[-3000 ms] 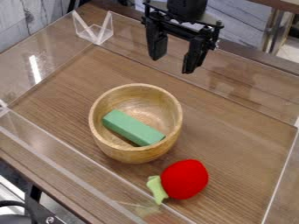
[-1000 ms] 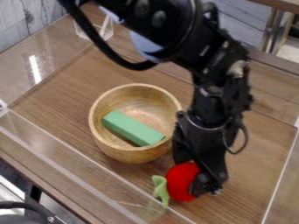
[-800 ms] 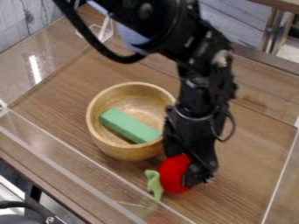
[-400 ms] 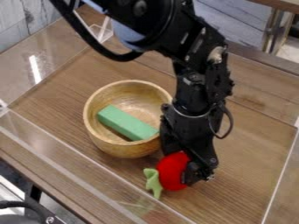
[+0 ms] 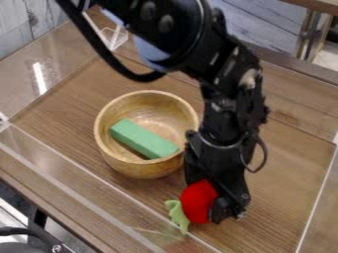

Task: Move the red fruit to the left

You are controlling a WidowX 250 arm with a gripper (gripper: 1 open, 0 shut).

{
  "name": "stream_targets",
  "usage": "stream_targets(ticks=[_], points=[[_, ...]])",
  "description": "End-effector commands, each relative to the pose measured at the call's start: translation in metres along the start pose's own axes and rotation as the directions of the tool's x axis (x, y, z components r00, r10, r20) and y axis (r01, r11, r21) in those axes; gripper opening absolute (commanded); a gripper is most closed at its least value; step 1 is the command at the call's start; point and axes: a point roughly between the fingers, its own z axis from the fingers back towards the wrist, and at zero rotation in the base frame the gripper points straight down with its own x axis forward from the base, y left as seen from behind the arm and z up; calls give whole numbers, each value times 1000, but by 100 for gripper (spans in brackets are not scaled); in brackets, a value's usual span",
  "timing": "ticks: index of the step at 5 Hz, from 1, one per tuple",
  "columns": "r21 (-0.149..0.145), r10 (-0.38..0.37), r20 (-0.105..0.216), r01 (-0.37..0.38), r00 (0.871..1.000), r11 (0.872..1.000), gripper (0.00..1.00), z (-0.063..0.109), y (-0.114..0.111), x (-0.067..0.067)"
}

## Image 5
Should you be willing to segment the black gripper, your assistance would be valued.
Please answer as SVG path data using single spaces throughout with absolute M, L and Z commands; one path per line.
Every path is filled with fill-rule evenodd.
M 252 169 L 256 145 L 260 143 L 259 133 L 245 131 L 229 144 L 217 143 L 199 131 L 185 133 L 183 171 L 185 188 L 192 193 L 205 193 L 209 183 L 220 195 L 211 205 L 208 218 L 215 224 L 232 217 L 245 216 L 251 194 L 245 182 L 245 172 Z

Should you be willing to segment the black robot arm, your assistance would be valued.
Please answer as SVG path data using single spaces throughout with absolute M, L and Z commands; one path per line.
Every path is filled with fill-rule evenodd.
M 168 208 L 181 211 L 187 223 L 240 218 L 251 201 L 244 174 L 261 170 L 249 163 L 255 149 L 267 147 L 259 136 L 269 113 L 259 58 L 227 33 L 224 14 L 207 0 L 93 1 L 133 35 L 148 73 L 116 58 L 72 1 L 56 3 L 114 71 L 138 82 L 180 71 L 199 82 L 204 111 L 197 129 L 185 133 L 187 187 Z

